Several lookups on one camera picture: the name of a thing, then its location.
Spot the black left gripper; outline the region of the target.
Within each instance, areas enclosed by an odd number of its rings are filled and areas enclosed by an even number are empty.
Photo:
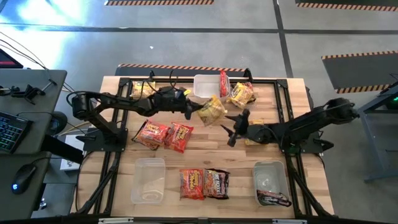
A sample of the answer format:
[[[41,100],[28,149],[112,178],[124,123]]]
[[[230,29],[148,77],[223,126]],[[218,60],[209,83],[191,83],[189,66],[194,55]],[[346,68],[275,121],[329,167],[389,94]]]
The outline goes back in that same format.
[[[184,88],[173,88],[171,86],[159,88],[150,97],[152,110],[155,113],[161,111],[180,112],[184,114],[187,120],[190,120],[192,113],[201,110],[204,105],[191,101],[189,106],[189,100],[185,92],[186,89]]]

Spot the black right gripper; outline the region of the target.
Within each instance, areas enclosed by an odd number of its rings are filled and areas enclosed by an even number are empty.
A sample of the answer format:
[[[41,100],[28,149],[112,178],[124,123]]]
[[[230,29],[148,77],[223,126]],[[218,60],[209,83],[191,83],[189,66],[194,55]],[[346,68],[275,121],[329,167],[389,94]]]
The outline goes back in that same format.
[[[228,145],[234,147],[237,139],[248,139],[259,144],[269,144],[274,142],[274,132],[265,124],[249,124],[250,111],[244,109],[237,116],[226,116],[233,120],[233,130],[224,125],[221,127],[228,133]]]

